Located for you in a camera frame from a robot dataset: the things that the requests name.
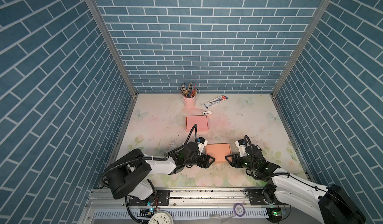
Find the peach paper box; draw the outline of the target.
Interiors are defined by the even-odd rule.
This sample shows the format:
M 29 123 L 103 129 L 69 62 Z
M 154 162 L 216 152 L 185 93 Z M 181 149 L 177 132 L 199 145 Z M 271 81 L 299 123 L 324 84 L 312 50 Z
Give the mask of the peach paper box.
M 225 157 L 232 154 L 229 143 L 208 144 L 205 152 L 215 159 L 214 164 L 227 164 Z

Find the pink paper box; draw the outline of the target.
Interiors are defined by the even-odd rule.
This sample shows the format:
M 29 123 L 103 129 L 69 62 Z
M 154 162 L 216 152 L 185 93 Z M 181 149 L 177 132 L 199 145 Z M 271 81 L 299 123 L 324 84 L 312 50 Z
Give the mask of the pink paper box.
M 197 125 L 198 132 L 209 130 L 208 118 L 204 115 L 186 116 L 186 131 L 189 132 L 194 125 Z

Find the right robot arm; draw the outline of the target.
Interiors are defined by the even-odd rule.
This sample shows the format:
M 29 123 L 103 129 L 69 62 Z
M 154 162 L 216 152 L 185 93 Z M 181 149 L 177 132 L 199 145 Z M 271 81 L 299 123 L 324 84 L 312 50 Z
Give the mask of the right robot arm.
M 263 198 L 267 205 L 289 205 L 322 224 L 364 224 L 366 217 L 348 194 L 338 185 L 316 184 L 293 175 L 267 161 L 256 145 L 238 147 L 239 154 L 225 157 L 234 168 L 243 168 L 254 180 L 266 185 L 261 192 L 248 189 L 251 201 Z

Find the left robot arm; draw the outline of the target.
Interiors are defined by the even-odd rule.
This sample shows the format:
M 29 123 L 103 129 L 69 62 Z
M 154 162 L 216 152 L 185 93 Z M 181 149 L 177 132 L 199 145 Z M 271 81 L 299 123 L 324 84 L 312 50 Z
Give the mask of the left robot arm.
M 183 144 L 164 157 L 146 156 L 141 149 L 134 149 L 108 166 L 100 182 L 111 190 L 115 200 L 130 196 L 149 206 L 158 198 L 158 192 L 147 176 L 174 175 L 193 166 L 209 168 L 215 158 L 203 153 L 206 146 L 207 141 L 198 138 L 197 142 Z

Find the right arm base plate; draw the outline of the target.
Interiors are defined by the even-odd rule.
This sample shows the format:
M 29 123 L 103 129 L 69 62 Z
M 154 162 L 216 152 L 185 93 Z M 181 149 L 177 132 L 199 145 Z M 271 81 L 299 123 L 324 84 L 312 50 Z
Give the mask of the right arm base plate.
M 275 195 L 272 194 L 269 189 L 245 189 L 244 194 L 249 198 L 250 204 L 255 205 L 269 205 L 269 206 L 279 206 L 285 205 L 282 202 L 279 202 Z

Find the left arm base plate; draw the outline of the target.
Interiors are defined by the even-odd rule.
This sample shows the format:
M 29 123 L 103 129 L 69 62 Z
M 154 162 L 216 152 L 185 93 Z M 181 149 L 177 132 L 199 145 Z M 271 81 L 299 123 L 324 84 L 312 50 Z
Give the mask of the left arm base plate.
M 137 207 L 154 207 L 154 206 L 168 206 L 170 201 L 170 190 L 157 190 L 151 194 L 147 199 L 140 200 L 137 197 L 130 197 L 129 206 Z

